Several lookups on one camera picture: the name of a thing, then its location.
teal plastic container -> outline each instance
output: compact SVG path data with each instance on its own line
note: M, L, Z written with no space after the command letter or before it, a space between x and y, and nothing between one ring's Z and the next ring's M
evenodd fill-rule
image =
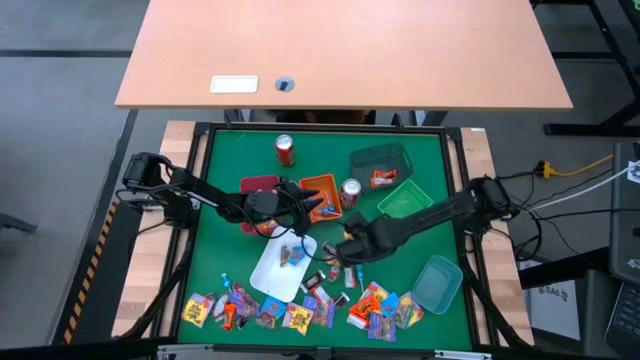
M462 270L446 258L434 255L413 286L414 299L436 315L449 310L462 283Z

yellow cable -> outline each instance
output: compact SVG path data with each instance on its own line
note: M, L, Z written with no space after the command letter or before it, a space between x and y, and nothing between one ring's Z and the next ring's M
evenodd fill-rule
M582 169L578 169L576 171L572 171L572 172L569 172L569 173L561 173L561 172L558 172L555 169L550 167L549 168L549 174L550 175L555 175L555 176L574 176L574 175L578 175L580 173L583 173L583 172L585 172L585 171L587 171L587 170L589 170L591 168L594 168L594 167L602 164L603 162L605 162L607 160L611 160L611 159L613 159L613 155L609 155L607 157L604 157L604 158L594 162L591 165L587 165L587 166L583 167Z

blue snack package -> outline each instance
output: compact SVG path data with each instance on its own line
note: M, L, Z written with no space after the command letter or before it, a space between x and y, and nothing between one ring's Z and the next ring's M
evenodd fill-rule
M396 342L396 323L391 319L382 319L380 338L389 342Z
M382 315L385 318L389 319L393 316L393 314L398 309L398 304L400 300L398 299L398 295L396 293L392 293L387 296L387 299L380 304L380 310L382 311Z
M318 308L318 299L314 298L313 296L305 296L304 300L302 301L302 307L306 307L312 312L315 312Z
M371 313L369 315L369 339L382 339L382 315Z
M285 305L282 301L272 296L268 296L265 299L264 305L262 305L262 310L261 310L261 312L265 312L275 317L276 319L279 319L282 315L284 315L286 311L287 311L287 305Z

white plate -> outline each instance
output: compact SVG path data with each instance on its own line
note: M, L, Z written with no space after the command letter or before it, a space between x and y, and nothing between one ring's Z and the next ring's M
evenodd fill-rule
M281 234L284 230L283 227L277 227L272 236ZM285 266L280 267L280 249L282 245L287 245L287 248L291 251L294 246L300 245L300 240L301 238L296 236L293 230L289 230L277 239L269 240L249 279L251 286L282 302L293 301L304 278L304 273L307 272L309 263L311 263L311 259L305 256L297 265L287 263ZM309 236L305 236L304 245L311 255L316 252L318 247L315 239Z

wooden table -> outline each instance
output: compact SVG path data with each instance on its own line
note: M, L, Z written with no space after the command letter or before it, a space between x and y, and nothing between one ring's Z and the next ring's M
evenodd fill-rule
M257 91L213 94L220 75ZM153 0L116 105L572 108L528 0Z
M194 126L194 122L180 121L172 121L167 125L160 152L171 159L177 166L186 165ZM494 176L493 161L484 129L465 128L462 129L462 136L469 176L479 177L485 174ZM207 137L203 135L200 140L194 174L200 174L206 139ZM449 141L449 147L451 149L453 168L458 169L458 166L455 166L458 164L458 159L453 141ZM462 180L457 170L454 170L454 179L456 188L461 189ZM144 228L160 221L162 221L162 212L145 213L140 227ZM504 223L495 222L493 226L500 230L508 231ZM170 234L171 229L169 227L160 227L143 233L138 237L114 323L113 335L120 335L128 330L157 293L167 256ZM187 232L182 231L179 249L183 248L186 237ZM509 239L501 234L489 232L484 237L482 248L494 302L518 334L524 340L533 344L533 336L520 288L518 270ZM160 330L161 335L168 334L168 325L171 320L174 300L172 296L165 307ZM484 312L477 298L474 306L480 340L483 344L488 344L489 336Z

